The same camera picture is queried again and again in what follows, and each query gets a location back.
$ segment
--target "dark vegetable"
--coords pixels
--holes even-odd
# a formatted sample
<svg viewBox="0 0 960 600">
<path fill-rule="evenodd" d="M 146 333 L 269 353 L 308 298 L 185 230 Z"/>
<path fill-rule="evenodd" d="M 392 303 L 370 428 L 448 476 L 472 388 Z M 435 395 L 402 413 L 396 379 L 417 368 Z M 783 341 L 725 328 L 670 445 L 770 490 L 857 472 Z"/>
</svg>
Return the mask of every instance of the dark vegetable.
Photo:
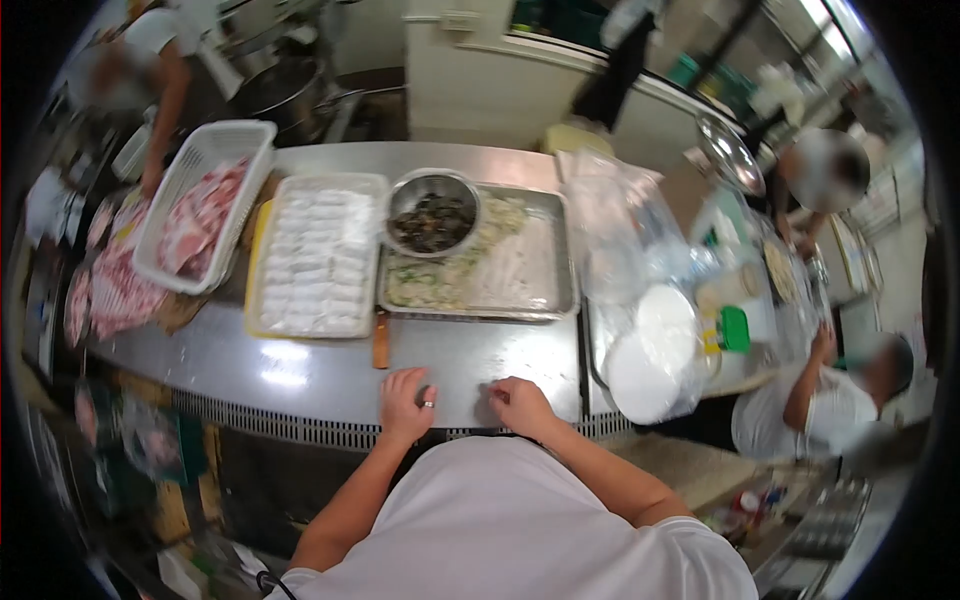
<svg viewBox="0 0 960 600">
<path fill-rule="evenodd" d="M 391 219 L 390 227 L 397 241 L 414 252 L 442 252 L 467 237 L 475 218 L 459 198 L 429 192 L 413 210 Z"/>
</svg>

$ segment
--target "drain grate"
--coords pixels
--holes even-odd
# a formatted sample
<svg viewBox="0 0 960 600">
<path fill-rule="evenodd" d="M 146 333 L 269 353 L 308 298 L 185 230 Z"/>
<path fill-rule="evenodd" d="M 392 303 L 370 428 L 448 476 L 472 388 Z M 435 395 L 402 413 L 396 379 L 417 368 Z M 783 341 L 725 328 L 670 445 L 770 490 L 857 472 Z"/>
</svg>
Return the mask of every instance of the drain grate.
<svg viewBox="0 0 960 600">
<path fill-rule="evenodd" d="M 380 434 L 380 425 L 358 425 L 335 420 L 319 420 L 250 408 L 219 398 L 173 388 L 173 405 L 218 425 L 258 436 L 312 444 L 342 450 L 368 452 Z M 632 424 L 619 413 L 591 415 L 574 425 L 591 440 L 608 440 L 633 434 Z M 499 433 L 509 430 L 500 428 Z M 446 430 L 446 438 L 455 440 L 472 435 L 474 430 L 459 427 Z"/>
</svg>

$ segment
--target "cord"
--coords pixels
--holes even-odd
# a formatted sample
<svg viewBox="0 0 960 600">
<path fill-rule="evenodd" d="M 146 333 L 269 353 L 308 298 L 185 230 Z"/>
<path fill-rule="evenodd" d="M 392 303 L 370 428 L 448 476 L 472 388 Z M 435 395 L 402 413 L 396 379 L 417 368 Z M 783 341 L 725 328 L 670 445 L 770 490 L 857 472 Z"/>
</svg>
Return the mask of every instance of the cord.
<svg viewBox="0 0 960 600">
<path fill-rule="evenodd" d="M 262 591 L 263 593 L 267 593 L 267 590 L 263 588 L 263 582 L 265 580 L 267 581 L 267 583 L 273 584 L 274 586 L 280 586 L 280 589 L 283 590 L 283 593 L 287 594 L 287 597 L 290 598 L 290 600 L 297 600 L 297 596 L 295 596 L 294 593 L 290 591 L 288 587 L 283 585 L 283 582 L 280 581 L 277 578 L 277 576 L 275 576 L 270 571 L 260 571 L 259 573 L 256 574 L 256 586 L 260 588 L 260 591 Z"/>
</svg>

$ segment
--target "white basket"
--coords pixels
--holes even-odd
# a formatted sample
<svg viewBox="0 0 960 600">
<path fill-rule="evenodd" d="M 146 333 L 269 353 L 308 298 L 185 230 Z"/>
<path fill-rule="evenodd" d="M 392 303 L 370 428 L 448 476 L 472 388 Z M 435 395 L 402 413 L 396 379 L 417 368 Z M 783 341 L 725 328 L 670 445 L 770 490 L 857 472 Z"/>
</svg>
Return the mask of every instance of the white basket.
<svg viewBox="0 0 960 600">
<path fill-rule="evenodd" d="M 143 224 L 143 235 L 133 251 L 136 272 L 163 287 L 199 295 L 217 287 L 227 274 L 230 257 L 240 239 L 263 182 L 274 165 L 276 125 L 268 121 L 217 121 L 201 125 L 186 138 L 154 196 Z M 237 191 L 227 221 L 214 247 L 210 268 L 201 280 L 167 273 L 157 260 L 157 247 L 177 199 L 204 175 L 224 162 L 248 158 L 250 166 Z"/>
<path fill-rule="evenodd" d="M 376 287 L 376 270 L 380 256 L 380 243 L 376 232 L 386 217 L 388 194 L 387 178 L 373 173 L 328 173 L 315 176 L 292 176 L 285 178 L 276 188 L 274 204 L 260 238 L 256 268 L 253 273 L 253 294 L 251 305 L 246 310 L 247 328 L 263 336 L 299 337 L 299 338 L 362 338 L 370 335 L 373 328 L 373 300 Z M 270 329 L 260 320 L 263 306 L 264 275 L 269 269 L 266 259 L 269 248 L 276 235 L 276 222 L 283 207 L 290 200 L 291 193 L 298 191 L 320 192 L 325 189 L 348 190 L 372 198 L 372 213 L 367 223 L 367 272 L 363 283 L 363 298 L 358 304 L 362 312 L 359 324 L 354 329 L 329 329 L 319 327 L 313 330 L 291 328 Z"/>
</svg>

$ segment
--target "knife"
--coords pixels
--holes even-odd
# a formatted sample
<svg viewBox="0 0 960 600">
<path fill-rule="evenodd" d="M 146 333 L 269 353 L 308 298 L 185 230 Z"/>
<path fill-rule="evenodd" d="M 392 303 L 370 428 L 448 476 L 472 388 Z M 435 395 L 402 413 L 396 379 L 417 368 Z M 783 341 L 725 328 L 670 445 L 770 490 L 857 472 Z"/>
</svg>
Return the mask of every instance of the knife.
<svg viewBox="0 0 960 600">
<path fill-rule="evenodd" d="M 373 368 L 390 368 L 390 316 L 382 308 L 376 310 L 376 325 L 373 327 Z"/>
</svg>

